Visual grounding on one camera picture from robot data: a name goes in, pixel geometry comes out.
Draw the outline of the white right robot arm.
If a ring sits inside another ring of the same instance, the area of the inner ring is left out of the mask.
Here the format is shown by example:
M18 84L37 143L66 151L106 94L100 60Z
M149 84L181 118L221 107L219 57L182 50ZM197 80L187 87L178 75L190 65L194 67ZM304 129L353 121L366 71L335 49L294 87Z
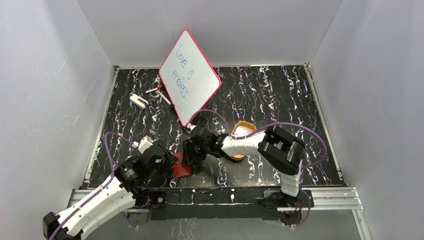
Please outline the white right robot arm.
M192 128L183 142L182 166L198 164L208 155L227 158L235 155L258 155L280 173L280 191L257 198L266 208L297 207L302 199L301 173L305 144L280 126L269 126L247 135L215 134L204 126Z

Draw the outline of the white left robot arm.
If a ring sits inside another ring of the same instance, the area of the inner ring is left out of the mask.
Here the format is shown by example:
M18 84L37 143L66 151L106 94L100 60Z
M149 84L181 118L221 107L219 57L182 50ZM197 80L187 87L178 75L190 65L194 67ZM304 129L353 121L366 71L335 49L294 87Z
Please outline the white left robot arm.
M149 181L170 172L178 160L162 144L129 157L83 199L59 213L47 213L42 219L43 236L47 240L84 240L121 212L151 206Z

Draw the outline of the red leather card holder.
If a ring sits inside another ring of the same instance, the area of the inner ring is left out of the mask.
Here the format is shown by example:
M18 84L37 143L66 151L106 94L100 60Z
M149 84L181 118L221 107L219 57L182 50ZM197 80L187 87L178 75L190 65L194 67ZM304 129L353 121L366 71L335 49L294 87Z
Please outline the red leather card holder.
M176 152L173 154L177 158L177 162L172 166L172 176L175 179L187 178L193 175L190 165L183 165L183 152Z

